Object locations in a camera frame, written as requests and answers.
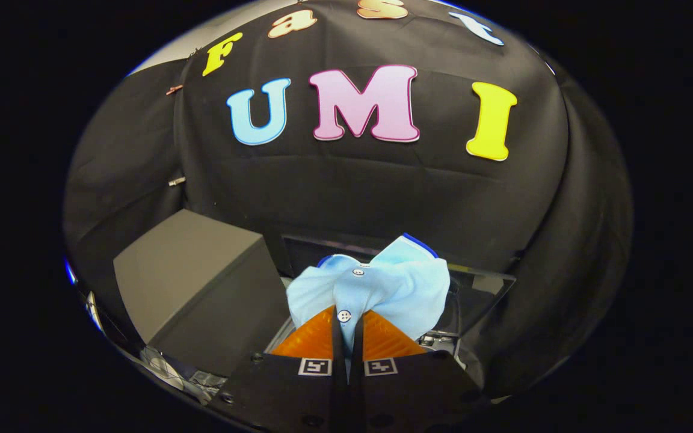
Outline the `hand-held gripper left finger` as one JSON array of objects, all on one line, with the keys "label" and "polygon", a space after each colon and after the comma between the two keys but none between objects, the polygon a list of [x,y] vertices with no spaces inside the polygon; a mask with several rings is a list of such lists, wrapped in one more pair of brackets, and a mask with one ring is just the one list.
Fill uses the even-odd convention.
[{"label": "hand-held gripper left finger", "polygon": [[285,343],[296,357],[255,352],[207,408],[250,432],[347,432],[348,380],[335,307],[317,313]]}]

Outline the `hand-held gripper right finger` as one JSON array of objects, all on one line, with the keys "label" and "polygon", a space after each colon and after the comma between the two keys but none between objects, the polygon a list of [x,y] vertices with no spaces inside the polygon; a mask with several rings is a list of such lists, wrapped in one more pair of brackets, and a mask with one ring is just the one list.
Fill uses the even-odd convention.
[{"label": "hand-held gripper right finger", "polygon": [[427,350],[379,313],[364,313],[348,379],[350,431],[462,432],[491,406],[451,352]]}]

